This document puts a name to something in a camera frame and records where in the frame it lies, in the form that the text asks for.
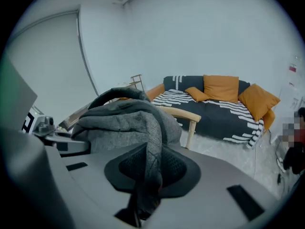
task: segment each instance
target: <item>white floor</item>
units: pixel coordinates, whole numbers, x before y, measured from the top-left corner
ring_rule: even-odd
[[[186,144],[187,135],[188,133],[183,130],[182,146]],[[284,174],[280,171],[275,156],[278,141],[271,145],[269,140],[270,133],[268,132],[262,137],[260,146],[256,145],[256,149],[248,149],[245,144],[233,144],[195,134],[190,149],[229,162],[262,184],[277,199],[280,199],[291,190],[299,175],[294,175],[291,170],[287,170]],[[279,173],[283,176],[283,180],[278,185]]]

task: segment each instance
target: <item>wooden frame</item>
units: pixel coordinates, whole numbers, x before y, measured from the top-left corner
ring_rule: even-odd
[[[195,133],[196,124],[201,120],[201,116],[182,109],[177,109],[172,107],[159,106],[159,108],[165,111],[166,113],[172,115],[173,117],[190,120],[189,134],[187,136],[187,142],[186,142],[186,148],[190,149],[192,138]]]

